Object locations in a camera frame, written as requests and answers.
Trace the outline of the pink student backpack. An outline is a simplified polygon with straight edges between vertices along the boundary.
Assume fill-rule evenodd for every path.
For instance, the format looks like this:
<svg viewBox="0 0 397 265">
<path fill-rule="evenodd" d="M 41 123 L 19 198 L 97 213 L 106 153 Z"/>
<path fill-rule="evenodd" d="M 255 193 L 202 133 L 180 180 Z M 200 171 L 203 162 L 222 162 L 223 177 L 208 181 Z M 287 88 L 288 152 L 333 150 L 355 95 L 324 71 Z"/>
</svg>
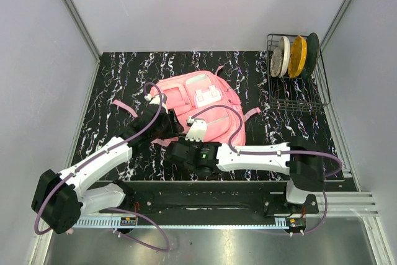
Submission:
<svg viewBox="0 0 397 265">
<path fill-rule="evenodd" d="M 178 137 L 156 139 L 151 142 L 163 147 L 168 147 L 172 141 L 185 138 L 190 128 L 187 125 L 189 117 L 206 121 L 207 132 L 204 142 L 245 145 L 245 123 L 260 112 L 259 108 L 243 112 L 236 91 L 218 73 L 210 71 L 194 71 L 162 79 L 155 84 L 146 83 L 143 92 L 144 95 L 152 96 L 164 93 L 167 96 L 167 108 L 175 110 L 179 122 L 184 127 L 184 132 Z M 133 120 L 143 113 L 142 111 L 141 114 L 137 114 L 119 100 L 113 103 L 131 113 Z"/>
</svg>

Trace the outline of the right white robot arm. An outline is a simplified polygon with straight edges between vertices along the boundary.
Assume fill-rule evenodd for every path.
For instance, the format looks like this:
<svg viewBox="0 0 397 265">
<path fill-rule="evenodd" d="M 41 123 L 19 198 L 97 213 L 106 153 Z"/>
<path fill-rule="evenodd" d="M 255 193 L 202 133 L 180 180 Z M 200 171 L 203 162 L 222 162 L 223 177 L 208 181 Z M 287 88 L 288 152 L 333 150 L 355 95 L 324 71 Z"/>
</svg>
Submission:
<svg viewBox="0 0 397 265">
<path fill-rule="evenodd" d="M 271 171 L 287 175 L 283 209 L 295 213 L 310 193 L 324 189 L 323 154 L 294 140 L 275 145 L 231 146 L 219 142 L 173 141 L 165 159 L 200 179 L 240 170 Z"/>
</svg>

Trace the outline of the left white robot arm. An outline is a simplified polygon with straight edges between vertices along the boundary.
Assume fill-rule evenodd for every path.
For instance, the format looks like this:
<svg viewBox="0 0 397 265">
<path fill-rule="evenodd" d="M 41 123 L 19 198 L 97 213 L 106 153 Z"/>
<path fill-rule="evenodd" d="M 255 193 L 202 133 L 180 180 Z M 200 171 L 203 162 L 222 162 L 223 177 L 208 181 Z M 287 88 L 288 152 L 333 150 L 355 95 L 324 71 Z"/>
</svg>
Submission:
<svg viewBox="0 0 397 265">
<path fill-rule="evenodd" d="M 68 231 L 82 215 L 115 207 L 126 213 L 133 208 L 132 190 L 123 182 L 113 182 L 105 187 L 90 187 L 103 175 L 126 163 L 140 150 L 156 139 L 178 136 L 183 127 L 174 109 L 161 104 L 148 104 L 120 133 L 103 147 L 79 163 L 61 172 L 49 169 L 38 179 L 31 208 L 37 214 L 34 231 L 44 221 L 57 234 Z"/>
</svg>

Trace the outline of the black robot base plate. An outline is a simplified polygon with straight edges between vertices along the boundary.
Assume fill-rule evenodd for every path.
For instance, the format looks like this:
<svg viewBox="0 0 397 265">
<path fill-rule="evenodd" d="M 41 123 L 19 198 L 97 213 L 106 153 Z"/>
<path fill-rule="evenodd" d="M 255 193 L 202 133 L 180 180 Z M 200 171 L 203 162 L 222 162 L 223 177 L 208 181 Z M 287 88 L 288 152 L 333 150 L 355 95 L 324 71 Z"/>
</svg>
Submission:
<svg viewBox="0 0 397 265">
<path fill-rule="evenodd" d="M 247 210 L 262 215 L 319 212 L 314 194 L 303 204 L 288 203 L 285 181 L 125 181 L 137 210 Z"/>
</svg>

